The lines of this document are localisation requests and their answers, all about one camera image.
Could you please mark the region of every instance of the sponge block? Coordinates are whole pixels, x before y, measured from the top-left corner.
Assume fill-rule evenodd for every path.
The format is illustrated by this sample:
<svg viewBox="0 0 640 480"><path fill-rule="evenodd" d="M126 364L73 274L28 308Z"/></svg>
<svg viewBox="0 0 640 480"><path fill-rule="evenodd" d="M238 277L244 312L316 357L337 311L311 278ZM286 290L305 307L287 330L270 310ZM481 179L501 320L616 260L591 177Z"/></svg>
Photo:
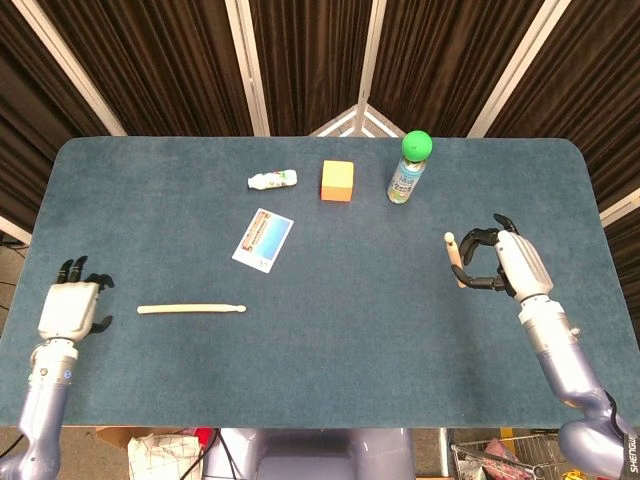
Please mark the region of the sponge block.
<svg viewBox="0 0 640 480"><path fill-rule="evenodd" d="M353 193L353 162L325 160L322 167L320 198L334 202L350 202Z"/></svg>

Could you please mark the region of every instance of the wooden stick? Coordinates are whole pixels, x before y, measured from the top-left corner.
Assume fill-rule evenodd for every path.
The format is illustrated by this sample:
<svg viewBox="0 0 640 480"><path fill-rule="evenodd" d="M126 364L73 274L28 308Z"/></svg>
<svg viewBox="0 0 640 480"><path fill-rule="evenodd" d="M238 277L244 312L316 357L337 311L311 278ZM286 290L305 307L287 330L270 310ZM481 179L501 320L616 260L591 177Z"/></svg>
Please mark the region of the wooden stick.
<svg viewBox="0 0 640 480"><path fill-rule="evenodd" d="M457 265L462 268L462 260L460 260L460 252L458 251L458 244L456 243L456 239L453 236L453 233L447 232L444 234L444 243L447 244L447 253L449 254L449 260L451 261L451 265ZM466 285L458 280L458 286L460 288L465 288Z"/></svg>
<svg viewBox="0 0 640 480"><path fill-rule="evenodd" d="M140 305L138 313L244 313L247 307L244 305L226 305L223 303L195 303L177 305Z"/></svg>

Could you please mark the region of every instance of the shopping cart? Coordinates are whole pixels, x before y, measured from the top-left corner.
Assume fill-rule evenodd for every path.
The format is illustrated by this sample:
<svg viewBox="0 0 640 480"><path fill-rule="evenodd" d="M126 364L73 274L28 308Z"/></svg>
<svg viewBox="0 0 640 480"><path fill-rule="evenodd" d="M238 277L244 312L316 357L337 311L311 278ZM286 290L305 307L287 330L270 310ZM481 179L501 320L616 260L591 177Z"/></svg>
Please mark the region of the shopping cart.
<svg viewBox="0 0 640 480"><path fill-rule="evenodd" d="M468 442L451 445L458 478L461 478L460 462L472 460L480 465L497 470L509 478L515 478L513 469L526 474L531 479L561 480L562 465L566 463L556 435L529 435L503 439L501 443L515 453L518 462L491 455L484 450L489 441Z"/></svg>

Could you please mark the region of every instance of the card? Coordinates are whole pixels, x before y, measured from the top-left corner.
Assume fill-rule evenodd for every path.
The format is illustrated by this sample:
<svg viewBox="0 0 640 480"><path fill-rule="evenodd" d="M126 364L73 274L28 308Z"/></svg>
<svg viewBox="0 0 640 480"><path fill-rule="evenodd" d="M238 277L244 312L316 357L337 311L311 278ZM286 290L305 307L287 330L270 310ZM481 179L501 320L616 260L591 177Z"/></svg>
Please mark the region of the card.
<svg viewBox="0 0 640 480"><path fill-rule="evenodd" d="M231 258L269 273L293 220L259 208Z"/></svg>

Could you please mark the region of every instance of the brown curtain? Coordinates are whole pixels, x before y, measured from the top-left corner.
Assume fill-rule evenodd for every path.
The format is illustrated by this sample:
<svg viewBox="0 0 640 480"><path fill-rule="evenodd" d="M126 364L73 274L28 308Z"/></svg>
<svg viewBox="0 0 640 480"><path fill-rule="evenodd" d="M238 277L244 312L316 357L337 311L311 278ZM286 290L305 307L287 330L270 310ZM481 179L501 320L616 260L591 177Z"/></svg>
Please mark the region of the brown curtain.
<svg viewBox="0 0 640 480"><path fill-rule="evenodd" d="M640 187L640 2L571 2L487 136L564 137L601 210Z"/></svg>
<svg viewBox="0 0 640 480"><path fill-rule="evenodd" d="M604 232L640 345L640 208L612 223Z"/></svg>
<svg viewBox="0 0 640 480"><path fill-rule="evenodd" d="M541 0L390 0L369 103L402 130L466 136Z"/></svg>
<svg viewBox="0 0 640 480"><path fill-rule="evenodd" d="M252 135L222 0L39 0L130 135Z"/></svg>
<svg viewBox="0 0 640 480"><path fill-rule="evenodd" d="M0 215L31 231L60 147L108 132L11 2L0 49Z"/></svg>
<svg viewBox="0 0 640 480"><path fill-rule="evenodd" d="M308 135L358 102L371 0L250 0L272 135Z"/></svg>

